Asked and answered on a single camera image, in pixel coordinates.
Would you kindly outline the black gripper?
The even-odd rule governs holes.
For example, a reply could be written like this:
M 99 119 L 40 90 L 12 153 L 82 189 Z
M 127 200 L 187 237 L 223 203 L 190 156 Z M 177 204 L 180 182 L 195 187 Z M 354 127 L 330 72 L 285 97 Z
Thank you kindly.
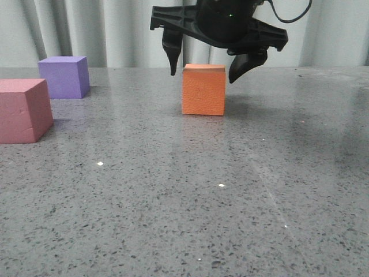
M 164 28 L 162 47 L 168 57 L 171 75 L 176 74 L 182 50 L 182 34 L 232 55 L 258 47 L 274 47 L 281 51 L 288 42 L 287 31 L 253 17 L 259 1 L 197 1 L 189 6 L 154 6 L 150 29 Z M 261 48 L 237 55 L 229 69 L 229 82 L 263 65 L 267 49 Z

